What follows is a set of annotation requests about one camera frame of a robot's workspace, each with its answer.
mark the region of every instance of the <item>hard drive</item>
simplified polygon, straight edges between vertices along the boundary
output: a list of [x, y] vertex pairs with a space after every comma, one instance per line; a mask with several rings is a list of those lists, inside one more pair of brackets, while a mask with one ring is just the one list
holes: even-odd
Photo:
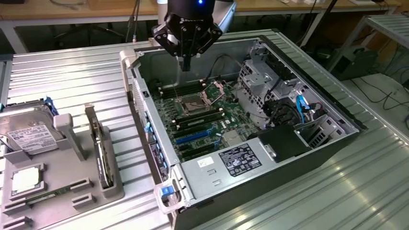
[[63, 138], [51, 126], [55, 110], [42, 100], [7, 105], [0, 112], [0, 141], [9, 151], [23, 150], [29, 155], [57, 148]]

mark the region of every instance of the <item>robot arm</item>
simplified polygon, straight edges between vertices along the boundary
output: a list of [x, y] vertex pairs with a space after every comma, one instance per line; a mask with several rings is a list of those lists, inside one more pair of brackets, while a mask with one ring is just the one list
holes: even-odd
[[182, 71], [190, 70], [190, 58], [202, 54], [226, 31], [234, 8], [233, 0], [167, 1], [165, 21], [151, 32], [167, 53], [178, 57]]

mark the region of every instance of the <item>wooden desk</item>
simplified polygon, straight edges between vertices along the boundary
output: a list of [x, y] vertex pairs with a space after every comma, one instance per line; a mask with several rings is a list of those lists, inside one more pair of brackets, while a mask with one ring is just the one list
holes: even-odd
[[[395, 0], [386, 0], [388, 11], [391, 13], [399, 3]], [[299, 14], [309, 13], [311, 6], [306, 3], [289, 2], [283, 4], [278, 0], [235, 0], [235, 15], [274, 15], [274, 14]], [[317, 4], [313, 13], [317, 13], [315, 19], [302, 40], [306, 43], [315, 26], [322, 18], [326, 4]], [[25, 4], [5, 5], [0, 4], [0, 29], [14, 49], [15, 53], [26, 53], [26, 48], [18, 38], [14, 28], [18, 26], [31, 25], [55, 25], [55, 24], [81, 24], [81, 23], [103, 23], [103, 22], [125, 22], [129, 19], [131, 9], [111, 10], [90, 10], [87, 5], [77, 6], [78, 10], [67, 7], [57, 6], [49, 0], [26, 0]], [[373, 11], [379, 6], [366, 5], [357, 6], [349, 0], [338, 0], [331, 12], [346, 11]], [[141, 0], [138, 20], [157, 19], [157, 3], [155, 0]]]

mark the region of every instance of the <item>corrugated metal surface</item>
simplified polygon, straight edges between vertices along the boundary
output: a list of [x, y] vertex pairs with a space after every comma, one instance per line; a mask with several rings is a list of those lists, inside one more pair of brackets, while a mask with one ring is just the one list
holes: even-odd
[[[313, 172], [235, 208], [197, 229], [404, 229], [409, 226], [409, 151], [355, 98], [293, 44], [274, 44], [369, 127], [367, 132]], [[253, 35], [241, 32], [234, 35]], [[121, 87], [117, 53], [123, 45], [15, 55], [7, 103], [53, 98], [59, 113], [85, 127], [85, 102], [110, 128], [125, 197], [58, 229], [170, 229], [151, 195], [153, 180]]]
[[388, 38], [409, 48], [409, 17], [396, 15], [371, 15], [367, 24], [380, 31]]
[[369, 130], [315, 170], [195, 229], [407, 229], [409, 149], [282, 36], [271, 38]]

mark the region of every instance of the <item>warning label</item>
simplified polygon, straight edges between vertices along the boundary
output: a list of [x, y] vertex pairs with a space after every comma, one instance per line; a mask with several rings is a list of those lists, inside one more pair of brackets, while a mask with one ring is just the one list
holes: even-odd
[[222, 163], [233, 177], [261, 166], [247, 144], [218, 153]]
[[45, 125], [19, 129], [6, 134], [23, 151], [33, 151], [55, 145], [55, 140]]

